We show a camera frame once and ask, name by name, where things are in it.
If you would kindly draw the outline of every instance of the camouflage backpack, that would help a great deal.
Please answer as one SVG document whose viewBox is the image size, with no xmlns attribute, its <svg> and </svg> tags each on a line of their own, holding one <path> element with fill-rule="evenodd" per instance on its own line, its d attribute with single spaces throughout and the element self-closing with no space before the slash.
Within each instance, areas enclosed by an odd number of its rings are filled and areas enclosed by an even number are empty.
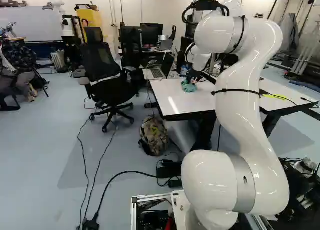
<svg viewBox="0 0 320 230">
<path fill-rule="evenodd" d="M 143 120 L 140 128 L 140 146 L 149 156 L 161 156 L 167 149 L 168 132 L 164 124 L 154 116 Z"/>
</svg>

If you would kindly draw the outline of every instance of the black office chair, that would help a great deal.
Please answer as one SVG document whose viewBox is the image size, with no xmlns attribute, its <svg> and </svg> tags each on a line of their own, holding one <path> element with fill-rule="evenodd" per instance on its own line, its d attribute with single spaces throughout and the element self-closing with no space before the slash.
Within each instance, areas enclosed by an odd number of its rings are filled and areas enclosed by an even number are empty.
<svg viewBox="0 0 320 230">
<path fill-rule="evenodd" d="M 21 107 L 19 102 L 17 101 L 17 95 L 19 95 L 19 91 L 16 88 L 8 87 L 0 92 L 0 112 L 10 112 L 10 111 L 18 111 Z M 8 106 L 5 98 L 8 96 L 12 96 L 16 106 Z"/>
<path fill-rule="evenodd" d="M 176 32 L 177 32 L 177 26 L 173 25 L 172 26 L 172 33 L 171 36 L 169 37 L 169 40 L 174 41 L 176 38 Z"/>
<path fill-rule="evenodd" d="M 120 29 L 120 43 L 122 48 L 121 64 L 123 68 L 131 70 L 130 76 L 137 86 L 145 85 L 145 78 L 140 65 L 143 61 L 143 50 L 140 32 L 137 27 L 122 27 Z"/>
<path fill-rule="evenodd" d="M 133 124 L 135 120 L 121 111 L 128 107 L 134 108 L 132 102 L 121 105 L 137 93 L 137 88 L 127 81 L 129 71 L 121 69 L 115 62 L 109 44 L 103 42 L 103 34 L 99 27 L 85 27 L 84 30 L 87 44 L 81 46 L 81 52 L 85 74 L 91 82 L 86 85 L 88 96 L 94 96 L 107 105 L 106 109 L 92 113 L 90 119 L 93 121 L 95 116 L 110 113 L 102 127 L 104 133 L 107 132 L 107 126 L 115 114 L 129 119 Z"/>
</svg>

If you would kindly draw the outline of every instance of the plaid shirt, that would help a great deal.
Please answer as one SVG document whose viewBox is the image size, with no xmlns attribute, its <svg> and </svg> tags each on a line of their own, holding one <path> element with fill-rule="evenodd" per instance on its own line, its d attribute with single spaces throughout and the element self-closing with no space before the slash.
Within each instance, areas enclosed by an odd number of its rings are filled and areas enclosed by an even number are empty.
<svg viewBox="0 0 320 230">
<path fill-rule="evenodd" d="M 21 73 L 28 73 L 34 70 L 37 55 L 34 51 L 20 43 L 10 40 L 4 40 L 0 37 L 0 45 L 2 45 L 2 53 L 9 63 Z M 0 75 L 4 69 L 2 59 L 0 56 Z"/>
</svg>

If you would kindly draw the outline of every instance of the whiteboard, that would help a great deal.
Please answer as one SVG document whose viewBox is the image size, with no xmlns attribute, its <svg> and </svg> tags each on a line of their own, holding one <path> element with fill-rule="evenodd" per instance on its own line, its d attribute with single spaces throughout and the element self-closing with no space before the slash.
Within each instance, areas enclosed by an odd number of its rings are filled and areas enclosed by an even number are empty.
<svg viewBox="0 0 320 230">
<path fill-rule="evenodd" d="M 0 8 L 0 28 L 16 22 L 13 31 L 25 42 L 62 41 L 62 16 L 57 9 L 43 10 L 41 6 Z"/>
</svg>

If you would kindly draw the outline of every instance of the teal object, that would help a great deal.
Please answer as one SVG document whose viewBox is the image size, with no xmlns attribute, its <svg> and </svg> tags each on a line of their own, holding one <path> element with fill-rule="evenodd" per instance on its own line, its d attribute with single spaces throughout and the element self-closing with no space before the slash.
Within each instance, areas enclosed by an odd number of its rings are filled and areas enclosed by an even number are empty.
<svg viewBox="0 0 320 230">
<path fill-rule="evenodd" d="M 183 91 L 185 91 L 186 93 L 194 93 L 195 91 L 197 91 L 197 86 L 188 83 L 186 79 L 181 82 L 181 85 Z"/>
</svg>

